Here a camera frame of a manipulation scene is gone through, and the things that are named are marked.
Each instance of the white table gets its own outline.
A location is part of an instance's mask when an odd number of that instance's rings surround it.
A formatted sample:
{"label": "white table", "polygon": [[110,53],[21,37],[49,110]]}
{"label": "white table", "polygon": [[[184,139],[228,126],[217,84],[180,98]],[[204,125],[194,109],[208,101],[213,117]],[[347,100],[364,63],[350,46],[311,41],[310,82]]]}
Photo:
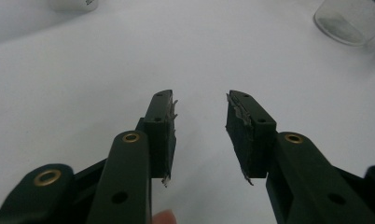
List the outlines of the white table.
{"label": "white table", "polygon": [[153,212],[180,224],[275,223],[225,130],[229,90],[253,95],[278,131],[310,137],[342,169],[375,164],[375,41],[342,45],[313,23],[319,0],[102,0],[87,14],[0,0],[0,205],[47,163],[105,158],[157,91],[178,99],[172,181]]}

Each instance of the transparent container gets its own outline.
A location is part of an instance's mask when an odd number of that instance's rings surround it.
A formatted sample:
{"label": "transparent container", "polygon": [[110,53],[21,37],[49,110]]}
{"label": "transparent container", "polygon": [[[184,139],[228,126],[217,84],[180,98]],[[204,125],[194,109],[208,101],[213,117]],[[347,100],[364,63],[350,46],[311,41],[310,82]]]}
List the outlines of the transparent container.
{"label": "transparent container", "polygon": [[325,0],[314,20],[326,35],[362,46],[375,37],[375,0]]}
{"label": "transparent container", "polygon": [[98,7],[98,0],[49,0],[56,11],[93,11]]}

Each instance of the brass screw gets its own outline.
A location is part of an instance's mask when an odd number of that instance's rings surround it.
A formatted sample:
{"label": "brass screw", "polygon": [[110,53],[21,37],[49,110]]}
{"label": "brass screw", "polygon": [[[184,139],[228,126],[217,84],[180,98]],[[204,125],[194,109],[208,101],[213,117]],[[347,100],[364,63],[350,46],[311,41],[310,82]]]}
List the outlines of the brass screw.
{"label": "brass screw", "polygon": [[303,138],[300,137],[297,134],[292,134],[292,133],[286,134],[285,135],[285,139],[286,139],[286,141],[294,143],[294,144],[301,144],[301,143],[303,143]]}
{"label": "brass screw", "polygon": [[[42,180],[41,178],[44,175],[52,175],[52,177]],[[47,185],[50,185],[56,182],[60,178],[60,176],[62,176],[62,172],[59,170],[56,170],[56,169],[47,170],[47,171],[40,173],[39,175],[35,177],[34,184],[37,187],[45,187]]]}
{"label": "brass screw", "polygon": [[133,143],[139,140],[139,134],[138,133],[128,133],[123,136],[123,142],[126,143]]}

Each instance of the white surface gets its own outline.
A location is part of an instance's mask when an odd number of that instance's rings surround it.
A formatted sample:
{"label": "white surface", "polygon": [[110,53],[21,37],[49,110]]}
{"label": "white surface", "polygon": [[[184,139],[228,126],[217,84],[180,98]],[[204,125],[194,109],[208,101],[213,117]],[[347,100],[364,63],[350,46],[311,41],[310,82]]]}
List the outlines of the white surface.
{"label": "white surface", "polygon": [[336,166],[375,164],[375,42],[344,46],[313,23],[319,0],[103,0],[87,14],[0,0],[0,205],[34,168],[76,172],[174,90],[173,178],[153,210],[180,224],[275,223],[265,180],[243,179],[226,133],[229,90]]}

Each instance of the hole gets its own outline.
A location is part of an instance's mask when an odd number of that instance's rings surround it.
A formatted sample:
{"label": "hole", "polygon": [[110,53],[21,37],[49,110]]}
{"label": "hole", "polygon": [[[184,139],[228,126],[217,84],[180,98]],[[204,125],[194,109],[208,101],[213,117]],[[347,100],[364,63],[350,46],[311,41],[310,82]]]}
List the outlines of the hole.
{"label": "hole", "polygon": [[330,201],[332,201],[333,203],[337,203],[337,204],[345,204],[345,199],[343,197],[341,197],[339,194],[335,194],[335,193],[329,193],[327,195],[327,197],[330,199]]}
{"label": "hole", "polygon": [[44,171],[35,177],[34,185],[37,187],[50,185],[56,182],[61,175],[62,172],[56,169]]}
{"label": "hole", "polygon": [[138,141],[139,134],[138,133],[128,133],[123,136],[123,141],[126,143],[133,143]]}
{"label": "hole", "polygon": [[126,192],[121,191],[112,196],[112,203],[120,204],[126,202],[128,195]]}
{"label": "hole", "polygon": [[295,143],[295,144],[301,144],[301,143],[303,143],[303,139],[300,136],[298,136],[296,134],[292,134],[292,133],[287,134],[285,136],[285,139],[288,142]]}

